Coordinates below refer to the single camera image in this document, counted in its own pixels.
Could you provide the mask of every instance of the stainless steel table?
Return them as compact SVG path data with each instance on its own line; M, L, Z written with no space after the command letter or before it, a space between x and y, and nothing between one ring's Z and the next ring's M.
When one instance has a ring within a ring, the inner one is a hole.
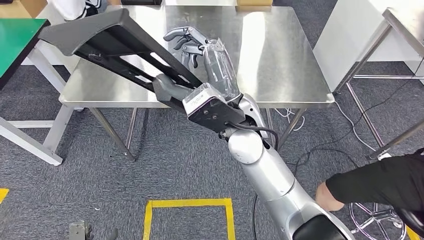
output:
M113 6L108 11L122 7ZM251 95L260 108L299 109L282 143L306 108L325 108L335 101L291 7L272 7L265 11L238 11L233 6L124 7L146 32L178 59L180 52L172 49L176 42L168 43L162 38L173 28L193 26L210 38L221 38L237 71L242 93ZM152 76L159 73L138 56L126 56L125 60ZM201 81L207 79L202 64L193 72ZM166 107L156 100L154 93L83 59L59 100L66 106L92 109L130 158L128 148L97 108L134 108L134 118L137 108Z
M424 3L396 8L389 7L383 12L382 15L385 19L385 23L381 26L381 29L377 30L378 32L380 32L380 34L371 44L369 50L365 53L365 55L355 66L355 68L347 73L338 88L336 88L335 90L335 92L338 92L340 88L342 88L344 85L347 86L347 89L349 90L361 114L363 115L366 124L368 125L369 129L372 132L372 135L377 141L380 148L370 155L370 158L372 159L378 158L379 156L387 152L387 150L389 150L392 146L399 144L400 142L409 138L420 129L424 128L423 119L420 122L417 122L410 129L406 130L404 133L390 141L389 143L384 144L376 128L371 122L370 117L366 113L367 110L364 109L362 103L360 102L358 96L356 95L354 89L350 84L350 81L352 79L424 79L424 76L415 76L416 72L419 70L424 60ZM367 62L367 60L370 58L370 56L374 53L374 51L384 41L390 31L397 31L406 40L406 42L408 42L408 44L417 52L417 54L423 57L414 75L356 75Z

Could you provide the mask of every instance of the yellow tape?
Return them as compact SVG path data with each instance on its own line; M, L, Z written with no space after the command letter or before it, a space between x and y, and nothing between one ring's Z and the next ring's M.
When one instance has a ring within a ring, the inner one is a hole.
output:
M225 199L226 231L228 240L236 240L236 231L234 228L233 203L230 198Z
M7 188L0 188L0 204L3 202L3 199L5 199L6 195L8 194L9 189Z
M177 200L150 200L147 202L144 216L144 231L142 240L149 240L152 228L153 208L180 208L180 207L204 207L223 206L225 207L226 226L228 240L236 240L234 228L233 204L231 198L215 199L177 199Z
M143 240L149 240L150 230L152 228L152 201L148 201L144 216Z
M179 207L203 207L225 206L226 199L178 199L178 200L152 200L153 208L179 208Z
M416 234L412 229L410 229L408 226L406 226L406 232L408 233L408 237L410 240L420 240L420 236Z

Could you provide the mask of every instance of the black cable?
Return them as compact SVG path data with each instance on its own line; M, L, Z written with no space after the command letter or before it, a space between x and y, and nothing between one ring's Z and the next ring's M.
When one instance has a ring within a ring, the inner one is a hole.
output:
M415 72L413 73L413 76L416 76L417 75L417 72L418 72L418 70L420 69L420 67L421 67L421 64L423 63L423 61L424 61L424 56L422 57L422 59L421 59L421 61L420 61L420 63L419 63L419 65L418 65L418 67L416 68L416 70L415 70ZM325 142L325 143L321 143L321 144L318 144L318 145L316 145L316 146L314 146L311 150L309 150L308 152L306 152L306 153L304 153L304 154L302 154L298 159L297 159L297 161L296 161L296 163L295 164L293 164L293 163L288 163L288 165L294 165L295 166L295 168L294 168L294 175L296 176L296 173L297 173L297 170L298 170L298 167L299 166L301 166L301 165L305 165L306 163L308 163L309 162L309 160L310 160L310 157L311 157L311 153L313 152L313 151L315 151L315 150L317 150L317 148L318 147L320 147L320 146L323 146L323 145L327 145L327 144L333 144L333 143L336 143L336 142L339 142L339 141L341 141L342 139L344 139L347 135L349 135L351 132L353 132L353 130L354 130L354 128L355 128L355 126L361 121L361 119L362 119L362 117L364 116L364 114L366 113L366 112L368 112L369 110L371 110L371 109L373 109L373 108L376 108L376 107L378 107L378 106L380 106L380 105L383 105L383 104L385 104L388 100L390 100L401 88L403 88L405 85L407 85L408 83L411 83L411 82L413 82L413 81L411 81L411 80L407 80L404 84L402 84L401 86L399 86L398 88L396 88L396 90L394 91L394 92L392 92L391 94L390 94L390 96L388 96L388 98L386 98L384 101L382 101L382 102L380 102L380 103L378 103L378 104L375 104L375 105L373 105L373 106L371 106L371 107L369 107L369 108L367 108L365 111L363 111L363 113L360 115L360 117L359 117L359 119L353 124L353 127L345 134L345 135L343 135L342 137L340 137L339 139L337 139L337 140L334 140L334 141L330 141L330 142ZM345 152L343 152L343 151L339 151L339 150L336 150L336 149L331 149L332 151L336 151L336 152L341 152L341 153L344 153L344 154L346 154L346 155L348 155L347 153L345 153ZM303 162L302 164L300 164L300 161L301 161L301 159L303 158L303 156L305 156L305 155L308 155L308 157L307 157L307 159L306 159L306 161L305 162Z
M279 136L278 133L272 129L266 128L266 127L260 127L260 126L246 126L239 123L228 123L228 125L231 125L238 129L246 129L246 130L254 130L254 131L265 131L268 133L271 133L275 137L275 146L277 147L275 150L278 152L278 143L279 143Z
M255 209L256 209L256 201L258 200L258 194L254 194L253 198L253 205L252 205L252 233L253 233L253 240L257 240L256 236L256 226L255 226Z

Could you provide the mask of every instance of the robotic arm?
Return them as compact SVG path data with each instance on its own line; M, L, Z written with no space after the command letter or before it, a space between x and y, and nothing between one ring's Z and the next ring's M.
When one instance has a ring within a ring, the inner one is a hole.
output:
M340 220L305 192L267 143L269 134L258 105L240 92L221 40L208 39L190 26L175 28L164 39L176 37L180 37L175 49L182 49L181 61L132 20L127 9L49 26L39 35L67 56L78 55L154 92L158 101L228 141L231 155L242 165L281 239L354 240ZM155 59L153 53L167 65ZM163 74L149 75L122 60L126 55L140 56ZM207 72L204 81L189 68L190 61L197 67L199 56Z

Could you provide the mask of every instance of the gray carpet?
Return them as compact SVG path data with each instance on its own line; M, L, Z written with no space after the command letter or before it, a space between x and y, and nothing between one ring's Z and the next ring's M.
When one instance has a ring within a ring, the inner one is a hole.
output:
M281 1L294 7L311 44L314 45L336 1ZM63 67L57 68L67 77ZM400 62L370 63L364 73L411 74ZM365 108L380 103L402 85L401 80L356 80L352 83ZM21 66L0 92L0 116L6 120L50 120L60 109L59 94L33 67ZM346 89L336 96L345 113L357 121L360 114ZM410 81L387 103L369 111L384 141L392 139L418 120L424 85ZM112 126L126 137L131 109L102 109ZM275 111L274 128L282 132L288 125ZM351 127L334 105L311 109L304 127L294 132L280 150L288 163L322 143L345 135ZM25 129L37 140L46 129ZM360 137L377 147L367 126L357 125ZM424 132L393 148L390 153L410 153L424 142ZM95 240L104 240L119 229L119 240L141 239L147 200L231 198L236 238L252 239L251 204L253 189L241 167L231 158L225 141L186 120L171 109L140 109L130 150L137 161L122 156L104 129L89 111L75 112L69 121L57 154L65 158L55 167L0 137L0 188L10 192L0 204L0 239L68 238L71 222L92 224ZM350 134L326 148L344 151L360 166L369 163L370 150ZM338 172L353 169L342 153L315 151L310 161L298 168L297 178L305 190L315 195L319 183ZM258 239L276 240L277 234L264 206L257 205ZM345 207L335 213L353 228ZM390 227L394 236L396 230ZM376 228L370 228L377 234ZM358 240L365 239L356 235ZM222 207L155 208L152 240L227 239Z

